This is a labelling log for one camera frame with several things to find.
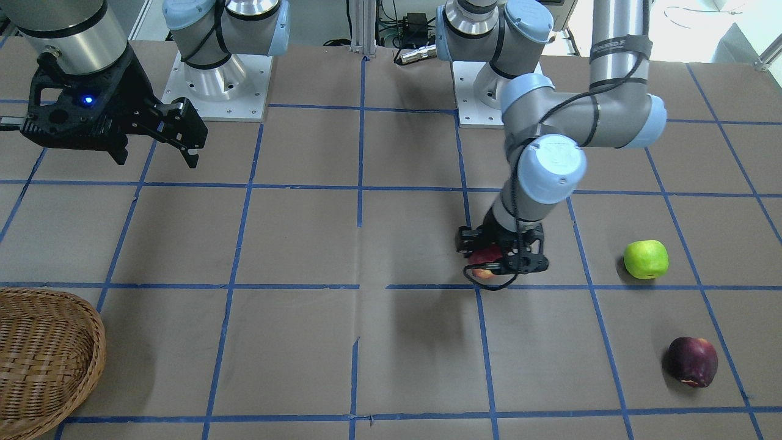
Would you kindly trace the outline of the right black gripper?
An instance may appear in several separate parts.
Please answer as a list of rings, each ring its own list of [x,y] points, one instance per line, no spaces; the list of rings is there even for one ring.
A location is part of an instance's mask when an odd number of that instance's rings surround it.
[[[131,45],[96,73],[69,75],[52,48],[37,56],[20,133],[42,147],[106,152],[125,164],[128,136],[177,148],[196,168],[208,128],[188,98],[160,103]]]

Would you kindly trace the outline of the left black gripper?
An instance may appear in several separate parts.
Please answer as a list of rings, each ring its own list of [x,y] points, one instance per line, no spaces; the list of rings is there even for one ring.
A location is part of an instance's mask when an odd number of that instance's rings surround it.
[[[459,227],[456,233],[456,252],[473,252],[497,245],[501,257],[494,262],[483,262],[483,271],[499,275],[531,274],[544,272],[549,268],[549,259],[544,255],[544,228],[541,223],[522,224],[522,231],[503,228],[489,211],[480,228]]]

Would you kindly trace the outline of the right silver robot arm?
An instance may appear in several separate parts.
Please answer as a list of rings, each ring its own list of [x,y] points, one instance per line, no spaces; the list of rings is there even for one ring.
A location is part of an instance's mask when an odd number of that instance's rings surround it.
[[[106,152],[125,164],[128,136],[172,145],[195,168],[206,145],[207,102],[249,94],[242,56],[281,56],[290,42],[288,1],[165,1],[188,93],[168,103],[106,1],[3,1],[2,11],[37,52],[27,114],[3,117],[40,147]]]

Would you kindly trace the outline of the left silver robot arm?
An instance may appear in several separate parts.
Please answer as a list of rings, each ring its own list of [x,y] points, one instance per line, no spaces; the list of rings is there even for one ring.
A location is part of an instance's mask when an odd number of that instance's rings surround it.
[[[448,1],[436,16],[439,59],[485,62],[505,80],[494,98],[510,174],[481,225],[461,227],[466,278],[547,270],[542,220],[587,171],[587,147],[646,148],[667,109],[648,92],[648,1],[596,1],[586,92],[559,92],[536,72],[554,19],[537,1]]]

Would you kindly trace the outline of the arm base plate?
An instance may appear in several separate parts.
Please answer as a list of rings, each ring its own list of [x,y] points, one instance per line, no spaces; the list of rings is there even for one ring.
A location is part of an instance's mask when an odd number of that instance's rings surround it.
[[[497,73],[489,62],[453,61],[453,91],[461,128],[503,128],[503,109],[521,93],[503,90],[512,80]]]
[[[196,69],[177,57],[160,100],[187,98],[204,122],[262,122],[276,58],[234,54],[226,64]]]

